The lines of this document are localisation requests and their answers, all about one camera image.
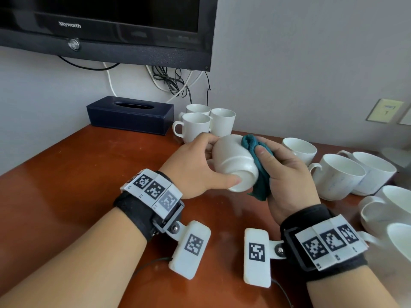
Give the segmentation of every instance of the green towel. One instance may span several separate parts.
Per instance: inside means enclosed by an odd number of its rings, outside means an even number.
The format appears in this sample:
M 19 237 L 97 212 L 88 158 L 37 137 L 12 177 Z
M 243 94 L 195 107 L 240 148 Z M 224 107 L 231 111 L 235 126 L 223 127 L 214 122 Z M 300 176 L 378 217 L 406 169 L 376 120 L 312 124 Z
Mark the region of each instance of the green towel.
M 266 144 L 262 142 L 258 142 L 255 136 L 252 134 L 245 135 L 243 139 L 241 140 L 241 145 L 251 153 L 251 155 L 254 158 L 254 163 L 256 164 L 258 171 L 259 171 L 258 179 L 253 186 L 253 192 L 249 193 L 249 195 L 255 197 L 256 199 L 260 201 L 265 201 L 271 193 L 270 175 L 267 173 L 267 171 L 264 169 L 264 167 L 260 163 L 260 160 L 257 158 L 256 154 L 254 153 L 254 149 L 256 146 L 260 145 L 260 146 L 263 146 L 265 149 L 267 149 L 268 152 L 270 152 L 270 154 L 273 155 L 273 153 L 270 150 L 270 148 L 267 147 Z

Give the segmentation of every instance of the wall outlet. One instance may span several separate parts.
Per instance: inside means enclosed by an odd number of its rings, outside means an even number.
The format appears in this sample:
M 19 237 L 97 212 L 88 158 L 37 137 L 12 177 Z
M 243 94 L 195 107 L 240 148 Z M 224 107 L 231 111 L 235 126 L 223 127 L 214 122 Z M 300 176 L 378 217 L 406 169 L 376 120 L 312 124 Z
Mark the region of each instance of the wall outlet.
M 369 114 L 367 121 L 388 123 L 403 103 L 403 101 L 381 98 Z
M 408 109 L 408 112 L 402 117 L 402 119 L 398 123 L 411 125 L 411 107 Z

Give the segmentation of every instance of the black cable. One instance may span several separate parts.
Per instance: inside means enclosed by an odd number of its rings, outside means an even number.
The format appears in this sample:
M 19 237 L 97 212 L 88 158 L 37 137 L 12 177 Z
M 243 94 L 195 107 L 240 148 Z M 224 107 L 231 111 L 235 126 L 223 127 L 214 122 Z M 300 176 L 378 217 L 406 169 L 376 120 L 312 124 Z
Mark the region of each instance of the black cable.
M 171 261 L 173 258 L 172 257 L 162 257 L 158 258 L 155 260 L 152 260 L 151 262 L 148 262 L 147 264 L 142 265 L 140 268 L 138 268 L 131 277 L 134 277 L 139 271 L 143 270 L 144 268 L 148 267 L 149 265 L 154 264 L 155 262 L 159 262 L 160 260 L 167 260 L 168 262 Z
M 274 280 L 273 278 L 271 278 L 271 282 L 277 284 L 280 287 L 280 289 L 283 291 L 285 297 L 287 298 L 290 307 L 293 308 L 293 305 L 291 304 L 291 300 L 290 300 L 290 298 L 288 298 L 288 295 L 287 295 L 287 293 L 285 293 L 285 290 L 282 288 L 281 284 L 279 284 L 278 281 Z
M 207 72 L 204 72 L 204 73 L 207 76 L 207 81 L 208 81 L 208 90 L 207 90 L 207 107 L 208 107 L 208 91 L 211 91 L 211 87 L 210 87 L 210 79 L 208 78 L 208 74 Z
M 70 64 L 70 65 L 72 65 L 72 66 L 74 66 L 74 67 L 81 68 L 81 69 L 85 69 L 85 70 L 106 71 L 106 70 L 113 69 L 114 67 L 117 67 L 118 65 L 120 65 L 120 63 L 116 63 L 115 65 L 112 65 L 112 66 L 107 67 L 107 68 L 88 68 L 88 67 L 83 67 L 83 66 L 76 65 L 76 64 L 68 61 L 67 59 L 64 59 L 63 57 L 61 57 L 61 56 L 59 56 L 59 55 L 58 55 L 58 57 L 59 57 L 60 59 L 64 60 L 66 63 L 68 63 L 68 64 Z
M 174 70 L 174 77 L 170 77 L 168 75 L 168 68 L 167 67 L 160 67 L 160 66 L 151 66 L 151 71 L 153 73 L 153 78 L 156 79 L 157 81 L 164 81 L 164 83 L 167 84 L 168 89 L 170 90 L 170 92 L 175 95 L 180 88 L 178 87 L 178 83 L 184 85 L 185 82 L 183 80 L 182 76 L 182 72 L 180 68 L 176 68 Z M 191 92 L 190 92 L 190 88 L 188 86 L 186 86 L 184 88 L 184 90 L 181 91 L 181 97 L 184 98 L 187 96 L 187 94 L 190 97 L 190 104 L 193 103 L 193 100 L 191 98 Z

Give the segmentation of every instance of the white cup held in hand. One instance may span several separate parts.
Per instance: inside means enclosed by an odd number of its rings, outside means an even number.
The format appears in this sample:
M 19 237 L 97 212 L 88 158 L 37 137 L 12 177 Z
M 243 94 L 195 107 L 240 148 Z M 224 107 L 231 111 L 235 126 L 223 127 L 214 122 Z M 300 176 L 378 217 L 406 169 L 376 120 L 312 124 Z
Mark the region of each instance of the white cup held in hand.
M 328 201 L 344 199 L 364 178 L 365 170 L 358 163 L 336 154 L 325 154 L 320 163 L 312 163 L 312 175 L 320 198 Z
M 358 208 L 362 225 L 373 234 L 381 235 L 393 222 L 411 225 L 411 191 L 401 187 L 384 186 L 362 199 Z
M 176 132 L 176 126 L 182 125 L 182 134 Z M 174 121 L 173 132 L 181 137 L 184 143 L 192 142 L 199 134 L 208 133 L 210 130 L 210 117 L 202 113 L 186 113 L 182 116 L 182 121 Z
M 206 106 L 206 105 L 201 105 L 201 104 L 189 104 L 185 107 L 185 112 L 184 113 L 179 113 L 178 114 L 178 120 L 181 121 L 181 117 L 183 114 L 186 113 L 202 113 L 207 116 L 210 115 L 211 108 Z
M 400 307 L 411 303 L 411 226 L 392 223 L 378 238 L 358 232 L 370 243 L 365 252 L 370 269 Z
M 396 172 L 397 169 L 388 161 L 366 152 L 354 153 L 342 150 L 337 154 L 345 154 L 361 165 L 367 172 L 364 179 L 352 191 L 355 195 L 372 195 L 376 193 Z
M 300 158 L 307 166 L 317 153 L 317 148 L 313 144 L 299 138 L 285 138 L 282 141 L 282 145 L 291 150 L 293 154 Z
M 252 155 L 241 145 L 241 135 L 222 137 L 213 146 L 213 163 L 217 173 L 234 174 L 241 182 L 229 190 L 242 192 L 250 189 L 257 181 L 259 172 Z
M 234 126 L 235 112 L 223 109 L 214 108 L 211 110 L 211 134 L 218 137 L 224 137 L 231 134 Z

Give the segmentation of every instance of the hand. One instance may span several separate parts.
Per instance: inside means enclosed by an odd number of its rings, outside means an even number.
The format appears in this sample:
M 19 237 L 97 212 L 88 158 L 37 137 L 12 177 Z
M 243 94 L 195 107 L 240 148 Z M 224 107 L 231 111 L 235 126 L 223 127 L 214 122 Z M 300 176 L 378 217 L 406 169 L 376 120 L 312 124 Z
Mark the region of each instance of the hand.
M 275 222 L 280 225 L 301 209 L 320 204 L 314 181 L 304 162 L 277 142 L 263 137 L 257 137 L 257 140 L 266 144 L 275 155 L 270 155 L 262 146 L 254 150 L 270 175 L 268 206 Z
M 183 199 L 196 197 L 208 189 L 227 189 L 241 182 L 237 175 L 219 174 L 208 167 L 207 160 L 211 159 L 211 150 L 218 140 L 217 136 L 202 133 L 191 143 L 182 145 L 160 168 L 182 192 Z

